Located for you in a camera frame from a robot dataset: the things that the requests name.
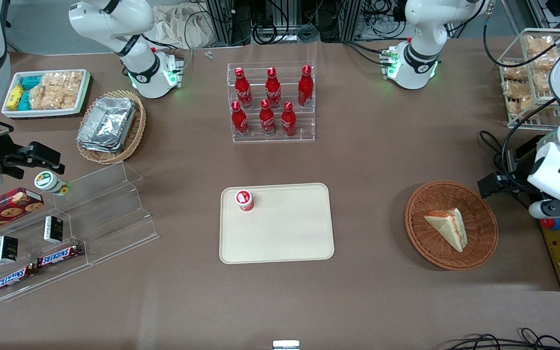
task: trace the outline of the teal package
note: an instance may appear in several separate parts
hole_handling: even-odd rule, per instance
[[[29,91],[25,91],[20,97],[17,111],[31,111],[32,106],[29,104]]]
[[[23,77],[20,81],[20,87],[22,87],[23,89],[31,89],[40,84],[40,80],[42,80],[42,77],[40,76]]]

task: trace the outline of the red and white cup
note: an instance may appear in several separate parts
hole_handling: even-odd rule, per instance
[[[254,209],[254,201],[252,200],[252,193],[246,189],[238,191],[235,195],[235,201],[241,210],[249,212]]]

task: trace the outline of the aluminum foil container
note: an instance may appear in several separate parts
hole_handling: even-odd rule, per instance
[[[87,115],[76,141],[85,149],[120,152],[131,128],[135,110],[135,102],[128,98],[100,98]]]

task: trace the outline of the table surface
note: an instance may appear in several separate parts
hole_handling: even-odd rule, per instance
[[[493,51],[510,38],[492,40]],[[389,43],[372,44],[386,47]],[[500,228],[494,256],[469,272],[425,261],[403,211],[425,182],[476,188],[504,138],[496,69],[480,40],[450,40],[429,84],[408,91],[340,44],[198,51],[183,87],[143,99],[144,138],[127,161],[160,239],[11,302],[0,302],[0,349],[271,348],[299,339],[311,349],[427,349],[471,333],[519,339],[531,327],[560,338],[560,292],[543,238],[511,197],[488,200]],[[315,60],[317,140],[233,144],[228,63]],[[13,72],[85,68],[91,99],[132,89],[112,54],[12,54]],[[79,118],[13,122],[18,144],[62,153],[65,179],[100,169],[79,155]],[[520,131],[513,146],[532,136]],[[32,188],[7,178],[4,190]],[[223,264],[220,193],[231,186],[323,182],[330,191],[335,253],[327,261]]]

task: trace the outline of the wicker basket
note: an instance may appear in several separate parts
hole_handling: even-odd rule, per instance
[[[464,219],[468,245],[458,252],[424,219],[429,211],[458,208]],[[405,228],[418,252],[447,270],[478,268],[494,254],[498,225],[488,204],[475,191],[453,181],[420,186],[405,209]]]
[[[119,161],[124,161],[125,159],[129,158],[138,147],[140,141],[142,140],[144,127],[146,126],[146,111],[144,111],[144,106],[142,106],[142,101],[140,101],[140,98],[129,91],[112,91],[104,94],[100,98],[102,97],[125,97],[129,98],[137,104],[137,108],[133,116],[134,120],[131,123],[131,128],[129,129],[129,134],[127,135],[126,141],[124,142],[124,149],[122,151],[118,153],[97,152],[82,148],[82,146],[77,144],[77,148],[85,159],[95,161],[99,164],[109,165]],[[80,130],[84,127],[84,124],[88,119],[89,111],[91,111],[92,107],[94,107],[96,101],[98,101],[98,98],[87,108],[84,114],[84,119],[82,119],[82,123],[79,126]]]

